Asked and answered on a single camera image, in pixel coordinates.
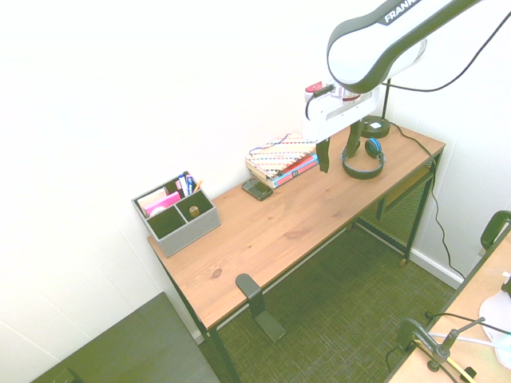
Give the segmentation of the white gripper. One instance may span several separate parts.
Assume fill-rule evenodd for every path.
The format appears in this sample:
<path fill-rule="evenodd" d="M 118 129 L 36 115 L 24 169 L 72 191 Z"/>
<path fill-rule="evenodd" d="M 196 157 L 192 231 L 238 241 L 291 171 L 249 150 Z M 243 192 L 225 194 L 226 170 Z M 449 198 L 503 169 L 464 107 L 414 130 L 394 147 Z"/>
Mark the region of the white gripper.
<path fill-rule="evenodd" d="M 350 126 L 347 157 L 353 157 L 360 145 L 363 130 L 362 118 L 370 115 L 378 106 L 380 88 L 363 93 L 354 101 L 344 101 L 332 93 L 316 97 L 306 103 L 307 115 L 303 118 L 301 135 L 308 140 L 321 140 L 316 144 L 319 170 L 328 173 L 330 167 L 330 138 Z"/>

